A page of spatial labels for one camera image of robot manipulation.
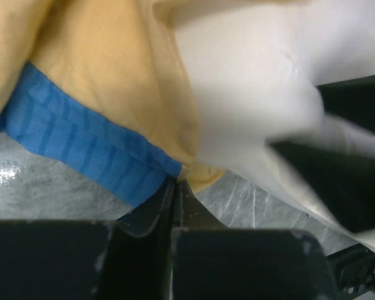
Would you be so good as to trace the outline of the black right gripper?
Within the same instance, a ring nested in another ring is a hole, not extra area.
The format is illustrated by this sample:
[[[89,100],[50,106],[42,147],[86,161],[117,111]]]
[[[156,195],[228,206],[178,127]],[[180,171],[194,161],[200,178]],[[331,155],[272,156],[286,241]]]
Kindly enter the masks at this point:
[[[339,297],[375,293],[375,158],[290,141],[275,150],[310,185],[339,228],[357,242],[328,256]]]

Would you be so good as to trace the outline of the cream pillow with bear print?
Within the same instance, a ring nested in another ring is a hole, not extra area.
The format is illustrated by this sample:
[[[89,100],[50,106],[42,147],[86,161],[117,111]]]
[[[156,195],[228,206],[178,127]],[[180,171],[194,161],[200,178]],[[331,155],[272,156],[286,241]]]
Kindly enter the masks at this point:
[[[337,231],[368,232],[340,225],[271,143],[375,158],[375,133],[327,113],[318,89],[375,75],[375,1],[182,1],[171,22],[200,122],[197,161]]]

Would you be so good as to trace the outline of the blue and yellow pillowcase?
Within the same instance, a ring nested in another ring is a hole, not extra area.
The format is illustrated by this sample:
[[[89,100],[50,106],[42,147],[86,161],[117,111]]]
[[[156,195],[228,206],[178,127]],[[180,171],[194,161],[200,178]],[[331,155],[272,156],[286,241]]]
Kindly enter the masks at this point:
[[[136,207],[195,191],[199,117],[171,13],[182,1],[0,1],[0,132]]]

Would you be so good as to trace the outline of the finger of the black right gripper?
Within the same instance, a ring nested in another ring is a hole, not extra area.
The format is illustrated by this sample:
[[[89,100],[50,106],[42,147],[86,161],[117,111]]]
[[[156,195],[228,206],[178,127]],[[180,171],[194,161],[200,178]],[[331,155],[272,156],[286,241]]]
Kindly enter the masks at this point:
[[[327,113],[375,133],[375,75],[318,87]]]

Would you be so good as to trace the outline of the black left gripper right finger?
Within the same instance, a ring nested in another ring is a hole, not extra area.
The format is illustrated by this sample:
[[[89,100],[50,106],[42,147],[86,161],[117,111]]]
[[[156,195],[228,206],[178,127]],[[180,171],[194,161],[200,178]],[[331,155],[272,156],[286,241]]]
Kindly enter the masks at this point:
[[[174,299],[336,299],[317,239],[300,229],[230,229],[179,187],[171,234]]]

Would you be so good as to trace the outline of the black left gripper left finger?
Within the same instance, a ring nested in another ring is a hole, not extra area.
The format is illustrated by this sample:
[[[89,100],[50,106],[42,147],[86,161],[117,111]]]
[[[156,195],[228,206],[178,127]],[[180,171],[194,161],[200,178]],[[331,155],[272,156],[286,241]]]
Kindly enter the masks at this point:
[[[168,299],[175,182],[115,221],[0,220],[0,299]]]

